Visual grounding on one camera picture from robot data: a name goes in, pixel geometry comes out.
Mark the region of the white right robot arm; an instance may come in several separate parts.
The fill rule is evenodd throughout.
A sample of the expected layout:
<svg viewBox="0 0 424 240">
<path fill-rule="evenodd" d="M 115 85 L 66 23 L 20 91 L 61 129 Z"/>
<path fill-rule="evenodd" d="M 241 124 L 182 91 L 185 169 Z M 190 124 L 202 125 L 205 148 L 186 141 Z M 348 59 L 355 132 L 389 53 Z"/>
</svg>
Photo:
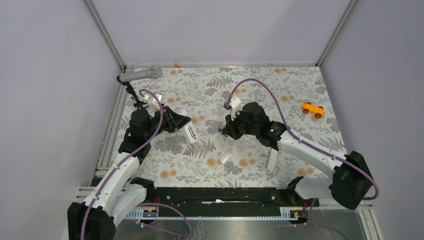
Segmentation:
<svg viewBox="0 0 424 240">
<path fill-rule="evenodd" d="M 312 189 L 312 184 L 298 182 L 289 189 L 286 198 L 293 206 L 306 199 L 331 197 L 346 209 L 355 210 L 375 183 L 365 158 L 357 151 L 344 154 L 301 138 L 284 123 L 271 121 L 257 102 L 242 104 L 234 97 L 224 108 L 230 110 L 225 117 L 224 135 L 234 140 L 254 136 L 263 146 L 293 155 L 327 176 L 323 187 Z"/>
</svg>

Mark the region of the white air conditioner remote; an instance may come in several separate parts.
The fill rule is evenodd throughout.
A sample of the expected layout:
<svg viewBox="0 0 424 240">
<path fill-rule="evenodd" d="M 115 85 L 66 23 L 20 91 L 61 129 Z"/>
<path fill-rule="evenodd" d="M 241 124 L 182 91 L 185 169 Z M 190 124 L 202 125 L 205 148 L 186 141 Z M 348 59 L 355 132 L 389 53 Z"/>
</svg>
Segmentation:
<svg viewBox="0 0 424 240">
<path fill-rule="evenodd" d="M 184 131 L 186 140 L 188 144 L 194 144 L 198 139 L 198 134 L 196 129 L 194 128 L 192 119 L 188 116 L 188 112 L 186 109 L 181 109 L 180 114 L 188 117 L 188 122 L 183 126 L 182 130 Z"/>
</svg>

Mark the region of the white battery cover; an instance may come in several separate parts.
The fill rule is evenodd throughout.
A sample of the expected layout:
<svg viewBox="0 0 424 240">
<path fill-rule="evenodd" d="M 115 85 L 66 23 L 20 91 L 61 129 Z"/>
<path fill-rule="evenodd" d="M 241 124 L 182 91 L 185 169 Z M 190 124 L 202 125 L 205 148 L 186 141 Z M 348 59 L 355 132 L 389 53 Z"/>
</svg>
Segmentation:
<svg viewBox="0 0 424 240">
<path fill-rule="evenodd" d="M 221 159 L 220 162 L 222 164 L 224 164 L 225 162 L 227 162 L 230 158 L 232 157 L 232 154 L 230 152 L 227 152 L 226 154 L 224 154 Z"/>
</svg>

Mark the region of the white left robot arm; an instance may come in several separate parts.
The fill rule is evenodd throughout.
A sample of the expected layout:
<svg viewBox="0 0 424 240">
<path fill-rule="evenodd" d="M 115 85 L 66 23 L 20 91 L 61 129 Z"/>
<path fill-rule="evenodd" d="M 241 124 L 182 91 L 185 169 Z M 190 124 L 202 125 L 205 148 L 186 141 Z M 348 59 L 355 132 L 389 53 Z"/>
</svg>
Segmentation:
<svg viewBox="0 0 424 240">
<path fill-rule="evenodd" d="M 197 140 L 192 119 L 185 112 L 177 113 L 165 105 L 154 115 L 144 108 L 133 111 L 115 162 L 82 202 L 69 206 L 68 238 L 112 240 L 119 224 L 138 204 L 152 204 L 155 192 L 151 180 L 136 177 L 126 190 L 123 187 L 147 157 L 153 138 L 179 130 L 184 131 L 189 143 Z"/>
</svg>

